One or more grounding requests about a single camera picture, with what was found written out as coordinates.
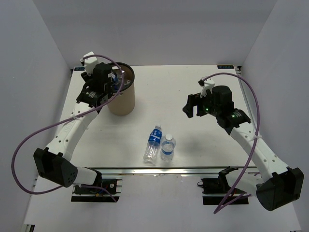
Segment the small water bottle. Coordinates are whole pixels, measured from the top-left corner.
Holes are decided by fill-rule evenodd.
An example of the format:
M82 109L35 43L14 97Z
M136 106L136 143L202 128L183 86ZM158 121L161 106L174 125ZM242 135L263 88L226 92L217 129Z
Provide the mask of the small water bottle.
M174 148L176 146L176 141L172 134L166 134L163 138L161 144L160 156L164 161L171 161L174 155Z

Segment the crushed bottle blue label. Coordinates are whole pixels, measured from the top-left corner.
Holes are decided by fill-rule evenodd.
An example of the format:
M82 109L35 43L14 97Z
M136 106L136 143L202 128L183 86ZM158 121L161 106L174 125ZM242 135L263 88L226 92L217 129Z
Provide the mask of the crushed bottle blue label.
M162 134L161 124L156 124L147 141L147 146L143 156L144 162L150 164L155 163L161 145Z

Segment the small blue cap bottle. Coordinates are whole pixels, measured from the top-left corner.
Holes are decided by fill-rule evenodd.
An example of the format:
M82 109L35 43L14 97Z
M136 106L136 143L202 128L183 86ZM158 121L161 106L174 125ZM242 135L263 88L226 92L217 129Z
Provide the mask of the small blue cap bottle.
M113 75L112 75L112 83L113 83L114 85L119 84L118 75L116 75L116 74L113 74Z

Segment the clear bottle blue label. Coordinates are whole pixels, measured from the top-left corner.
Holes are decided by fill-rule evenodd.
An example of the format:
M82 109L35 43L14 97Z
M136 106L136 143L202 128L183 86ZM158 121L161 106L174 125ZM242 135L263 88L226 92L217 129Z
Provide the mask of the clear bottle blue label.
M121 71L121 74L119 74L119 83L122 85L121 89L125 89L126 87L129 87L132 82L132 74L130 71Z

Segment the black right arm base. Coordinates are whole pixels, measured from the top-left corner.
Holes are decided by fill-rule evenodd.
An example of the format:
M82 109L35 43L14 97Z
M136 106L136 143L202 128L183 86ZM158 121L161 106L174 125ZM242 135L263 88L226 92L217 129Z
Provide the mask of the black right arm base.
M201 169L203 172L200 173L200 180L197 186L202 190L203 205L218 205L227 194L228 189L224 187L223 183L219 180L219 172L223 169L225 169L225 167ZM244 196L234 201L232 205L248 205L249 197L240 189L235 189L229 195L225 203L236 199L241 194L244 194Z

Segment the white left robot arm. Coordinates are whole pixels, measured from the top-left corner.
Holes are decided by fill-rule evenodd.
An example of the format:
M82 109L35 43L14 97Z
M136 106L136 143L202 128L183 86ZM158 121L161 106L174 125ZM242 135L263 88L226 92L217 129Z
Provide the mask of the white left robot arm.
M44 149L37 148L34 152L40 177L66 188L85 185L92 193L101 190L101 174L98 171L74 166L70 160L82 135L99 114L98 106L112 97L112 75L111 64L103 62L94 67L90 76L82 73L85 84L72 110L73 120L65 123Z

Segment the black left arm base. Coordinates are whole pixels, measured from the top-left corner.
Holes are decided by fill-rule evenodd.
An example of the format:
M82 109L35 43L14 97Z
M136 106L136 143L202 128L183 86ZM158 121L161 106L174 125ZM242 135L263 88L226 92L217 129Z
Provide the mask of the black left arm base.
M121 191L121 179L102 179L101 184L96 188L75 185L71 195L71 202L116 203L119 200Z

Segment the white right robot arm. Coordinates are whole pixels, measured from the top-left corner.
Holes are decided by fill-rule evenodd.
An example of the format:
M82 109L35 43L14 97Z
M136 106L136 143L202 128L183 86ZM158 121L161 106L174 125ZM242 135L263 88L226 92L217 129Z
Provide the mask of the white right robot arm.
M192 118L211 115L247 153L259 175L228 167L218 174L218 188L225 193L235 187L258 199L268 211L296 201L300 197L304 174L299 168L290 168L254 134L254 127L246 113L234 107L232 92L227 86L216 86L202 93L190 94L183 112Z

